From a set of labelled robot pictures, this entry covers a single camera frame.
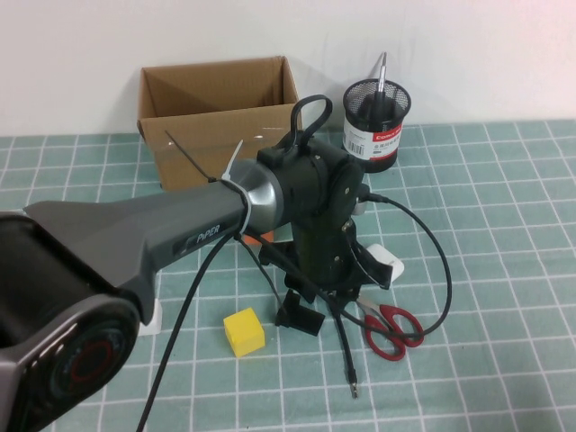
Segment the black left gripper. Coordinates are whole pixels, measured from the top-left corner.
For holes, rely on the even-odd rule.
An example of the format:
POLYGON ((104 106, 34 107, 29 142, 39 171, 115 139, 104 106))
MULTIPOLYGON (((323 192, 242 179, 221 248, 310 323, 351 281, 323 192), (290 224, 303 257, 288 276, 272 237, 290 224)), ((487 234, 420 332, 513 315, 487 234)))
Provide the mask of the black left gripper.
MULTIPOLYGON (((259 261, 284 271, 284 285, 306 302, 314 302, 311 282, 325 292, 348 293, 357 286, 357 271, 346 233, 324 220, 292 225, 294 245, 262 246, 259 261)), ((394 277, 394 255, 382 245, 355 245, 357 261, 368 278, 389 288, 394 277)))

